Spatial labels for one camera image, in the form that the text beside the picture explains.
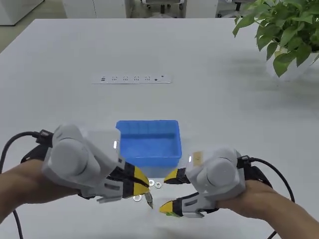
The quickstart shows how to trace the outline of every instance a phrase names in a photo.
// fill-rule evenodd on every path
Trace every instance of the white floor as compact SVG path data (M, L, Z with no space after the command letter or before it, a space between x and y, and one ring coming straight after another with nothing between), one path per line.
M140 4L140 0L136 1L136 8L132 14L133 18L151 17L155 12L160 11L159 6L152 6L152 9L148 10L144 5ZM228 4L226 8L234 9L234 6ZM177 5L173 5L166 13L172 17L180 17ZM0 26L0 53L36 18L66 18L62 0L45 0L18 22L16 26Z

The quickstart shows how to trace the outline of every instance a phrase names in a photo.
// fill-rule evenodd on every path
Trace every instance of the chair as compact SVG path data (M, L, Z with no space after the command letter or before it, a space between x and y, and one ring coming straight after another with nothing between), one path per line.
M170 9L172 4L179 4L179 9L183 10L185 0L141 0L141 3L146 4L148 9L151 9L152 4L160 4L160 13L165 14L165 6Z
M251 3L254 2L255 0L226 0L227 3L234 3L236 4L235 10L222 10L219 11L217 14L218 18L228 18L228 17L237 17L241 15L240 8L242 4L245 3Z

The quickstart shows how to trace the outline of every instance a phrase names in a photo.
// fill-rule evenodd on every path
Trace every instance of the metal washer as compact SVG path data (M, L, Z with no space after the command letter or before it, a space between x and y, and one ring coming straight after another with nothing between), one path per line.
M162 187L162 184L161 184L160 182L156 182L156 183L155 183L155 187L156 187L157 189L160 189L160 188Z
M154 181L153 179L150 179L150 180L149 180L149 183L150 183L150 186L154 186L155 181Z
M134 197L133 197L133 200L134 200L135 202L139 202L140 200L142 200L142 196L141 196L141 195L134 196Z

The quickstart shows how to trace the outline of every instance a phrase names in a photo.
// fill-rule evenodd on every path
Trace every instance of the white cabinet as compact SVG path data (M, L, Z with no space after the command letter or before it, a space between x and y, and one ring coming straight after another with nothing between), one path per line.
M43 0L0 0L0 25L15 25Z
M68 18L130 18L133 0L63 0Z
M187 0L186 18L215 18L218 0Z

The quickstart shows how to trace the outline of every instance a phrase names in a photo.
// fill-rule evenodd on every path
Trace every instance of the small metal part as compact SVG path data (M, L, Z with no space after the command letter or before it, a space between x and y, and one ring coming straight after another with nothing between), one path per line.
M160 183L160 182L156 182L156 183L155 183L155 187L156 187L157 189L160 189L160 188L161 188L161 186L162 186L162 185L161 185L161 183Z
M134 197L133 197L133 200L134 200L135 202L139 202L140 200L142 200L142 196L141 196L141 195L134 196Z
M155 181L153 179L150 179L149 182L150 182L150 186L154 186Z
M144 195L148 205L153 209L153 196L151 195L150 192L145 193Z

